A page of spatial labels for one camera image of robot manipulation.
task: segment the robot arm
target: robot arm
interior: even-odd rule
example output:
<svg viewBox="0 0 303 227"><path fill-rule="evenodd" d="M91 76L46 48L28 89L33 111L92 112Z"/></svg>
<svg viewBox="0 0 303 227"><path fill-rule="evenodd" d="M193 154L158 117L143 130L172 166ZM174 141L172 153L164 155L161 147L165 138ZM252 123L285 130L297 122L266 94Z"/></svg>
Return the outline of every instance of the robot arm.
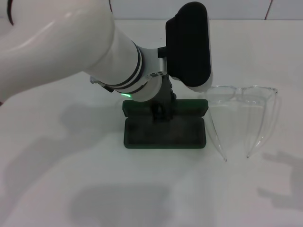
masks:
<svg viewBox="0 0 303 227"><path fill-rule="evenodd" d="M7 1L0 0L0 17L14 26L0 36L0 102L81 71L103 87L132 94L135 101L152 99L160 90L161 76L146 76L166 73L166 60L119 31L105 0L9 0L8 10ZM208 78L194 86L178 79L204 91L211 85Z"/></svg>

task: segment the black ring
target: black ring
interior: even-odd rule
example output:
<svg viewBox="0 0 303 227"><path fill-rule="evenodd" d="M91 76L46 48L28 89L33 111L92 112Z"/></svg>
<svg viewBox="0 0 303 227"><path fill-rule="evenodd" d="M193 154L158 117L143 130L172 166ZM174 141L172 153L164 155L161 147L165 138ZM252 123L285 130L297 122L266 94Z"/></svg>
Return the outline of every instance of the black ring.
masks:
<svg viewBox="0 0 303 227"><path fill-rule="evenodd" d="M122 83L120 83L120 84L115 84L115 85L110 85L110 84L105 84L105 83L102 83L102 84L105 84L105 85L107 85L107 86L112 87L113 89L115 89L115 87L122 86L122 85L128 83L129 81L131 81L131 80L135 77L135 75L137 74L137 72L138 72L138 70L139 70L140 63L141 63L141 54L140 54L141 51L139 50L139 48L137 47L136 44L134 44L134 45L136 46L137 52L138 52L138 63L137 63L137 67L136 67L136 69L134 70L133 74L132 74L126 81L124 81L124 82L122 82Z"/></svg>
<svg viewBox="0 0 303 227"><path fill-rule="evenodd" d="M131 82L130 84L128 84L124 87L117 87L117 88L113 87L113 89L115 89L115 90L127 89L127 88L131 87L132 85L134 85L135 83L137 83L140 80L140 78L143 75L143 71L144 71L144 56L143 56L142 53L141 53L141 55L142 55L142 66L141 66L140 72L139 72L138 76L136 77L136 79L134 79L133 82Z"/></svg>
<svg viewBox="0 0 303 227"><path fill-rule="evenodd" d="M144 85L142 85L141 87L139 87L137 90L132 91L132 92L128 92L128 93L119 92L119 91L116 91L116 92L118 92L118 93L120 93L120 94L131 95L131 94L137 93L138 91L141 91L146 85L147 85L147 82L146 82Z"/></svg>

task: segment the clear safety glasses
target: clear safety glasses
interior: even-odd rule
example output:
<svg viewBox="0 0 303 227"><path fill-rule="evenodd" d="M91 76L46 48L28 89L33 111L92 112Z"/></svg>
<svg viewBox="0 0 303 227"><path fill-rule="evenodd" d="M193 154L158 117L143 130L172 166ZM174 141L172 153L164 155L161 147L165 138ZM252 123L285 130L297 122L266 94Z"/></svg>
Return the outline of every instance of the clear safety glasses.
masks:
<svg viewBox="0 0 303 227"><path fill-rule="evenodd" d="M241 104L245 109L244 148L247 157L250 157L267 140L268 132L273 127L276 96L278 90L272 87L251 86L236 88L233 86L215 86L206 92L206 99L211 106L228 106L231 101ZM211 139L222 157L227 156L221 146L218 133L212 118L212 111L205 116L206 128Z"/></svg>

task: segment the transparent lens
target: transparent lens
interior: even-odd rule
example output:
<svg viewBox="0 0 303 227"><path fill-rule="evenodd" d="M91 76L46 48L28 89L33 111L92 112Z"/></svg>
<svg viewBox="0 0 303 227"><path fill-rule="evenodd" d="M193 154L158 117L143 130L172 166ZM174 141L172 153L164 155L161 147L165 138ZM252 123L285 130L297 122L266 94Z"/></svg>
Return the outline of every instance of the transparent lens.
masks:
<svg viewBox="0 0 303 227"><path fill-rule="evenodd" d="M234 87L229 86L219 86L219 87L212 87L210 88L207 93L207 100L208 101L229 101L235 95L236 89Z"/></svg>
<svg viewBox="0 0 303 227"><path fill-rule="evenodd" d="M270 136L274 127L276 111L276 90L267 87L243 89L242 99L250 106L247 120L247 134L244 141L247 157L255 153Z"/></svg>
<svg viewBox="0 0 303 227"><path fill-rule="evenodd" d="M208 111L206 112L205 116L204 116L204 121L205 121L205 125L206 125L206 130L210 136L210 139L212 140L214 146L216 147L217 151L221 154L221 156L224 158L224 160L227 162L227 156L225 151L223 150L219 137L218 137L218 133L215 129L214 126L214 122L213 122L213 118L211 115L211 111L210 109L208 109Z"/></svg>

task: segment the glasses frame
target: glasses frame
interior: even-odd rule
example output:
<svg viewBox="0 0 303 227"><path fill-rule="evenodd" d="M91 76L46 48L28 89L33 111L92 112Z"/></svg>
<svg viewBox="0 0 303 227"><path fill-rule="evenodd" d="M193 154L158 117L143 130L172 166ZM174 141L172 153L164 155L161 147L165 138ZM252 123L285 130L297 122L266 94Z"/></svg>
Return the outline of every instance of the glasses frame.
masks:
<svg viewBox="0 0 303 227"><path fill-rule="evenodd" d="M250 87L234 87L234 86L212 86L209 90L211 89L214 89L216 87L227 87L227 88L232 88L233 89L233 94L232 94L232 97L230 99L233 99L236 97L236 94L237 94L237 91L240 90L241 91L241 97L243 99L243 95L244 95L244 92L247 90L247 89L251 89L251 88L254 88L254 87L257 87L257 88L264 88L264 89L268 89L268 90L272 90L274 91L274 94L277 96L278 94L278 90L276 88L273 88L273 87L261 87L261 86L250 86ZM224 100L210 100L211 102L223 102Z"/></svg>

